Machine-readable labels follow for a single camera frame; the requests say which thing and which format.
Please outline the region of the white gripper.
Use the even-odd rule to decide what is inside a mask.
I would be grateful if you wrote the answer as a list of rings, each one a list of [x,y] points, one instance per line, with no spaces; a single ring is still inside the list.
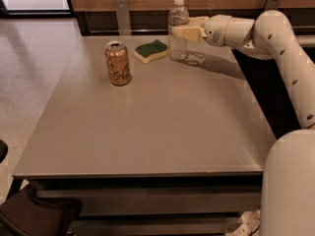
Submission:
[[[255,21],[226,15],[191,17],[189,26],[173,27],[175,36],[189,41],[205,41],[216,47],[243,47],[253,37]]]

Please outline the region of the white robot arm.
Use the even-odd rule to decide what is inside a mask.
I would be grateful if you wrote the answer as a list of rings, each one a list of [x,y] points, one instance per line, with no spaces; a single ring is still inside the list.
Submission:
[[[205,40],[249,57],[276,61],[301,128],[279,138],[268,153],[260,236],[314,236],[315,64],[300,46],[288,18],[277,10],[255,20],[196,17],[172,32],[186,40]]]

